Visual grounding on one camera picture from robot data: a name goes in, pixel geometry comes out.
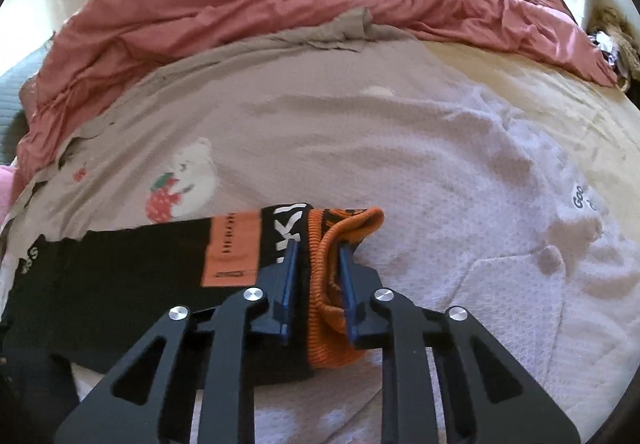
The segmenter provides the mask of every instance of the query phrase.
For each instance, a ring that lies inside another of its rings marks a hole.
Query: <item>gray mattress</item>
[[[9,71],[0,75],[0,164],[8,165],[15,158],[15,148],[29,127],[18,92],[42,65],[47,54],[43,45]]]

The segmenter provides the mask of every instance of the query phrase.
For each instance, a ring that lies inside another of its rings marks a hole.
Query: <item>yellow mattress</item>
[[[551,135],[607,202],[625,236],[640,243],[640,110],[620,90],[517,54],[424,44]]]

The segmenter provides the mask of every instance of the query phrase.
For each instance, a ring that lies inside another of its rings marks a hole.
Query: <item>silver screw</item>
[[[394,293],[389,289],[378,289],[373,293],[373,296],[378,301],[391,301],[394,298]]]
[[[169,310],[169,317],[174,321],[180,321],[180,319],[185,319],[189,314],[189,309],[187,307],[183,307],[182,305],[178,305],[177,307]]]
[[[449,317],[453,321],[464,321],[469,313],[462,307],[452,307],[449,309]]]
[[[262,289],[258,289],[258,287],[249,287],[244,291],[244,299],[247,301],[257,301],[261,299],[262,296],[264,296],[264,292],[262,292]]]

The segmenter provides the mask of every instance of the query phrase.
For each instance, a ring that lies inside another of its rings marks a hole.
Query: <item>cartoon face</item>
[[[149,220],[171,221],[197,213],[209,202],[219,182],[210,151],[209,141],[201,138],[172,156],[151,187],[145,206]]]

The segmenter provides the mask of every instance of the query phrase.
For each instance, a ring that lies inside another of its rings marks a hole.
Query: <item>red blanket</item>
[[[89,0],[55,37],[36,78],[14,190],[153,69],[222,43],[319,25],[354,6],[420,39],[518,52],[605,86],[615,82],[562,0]]]

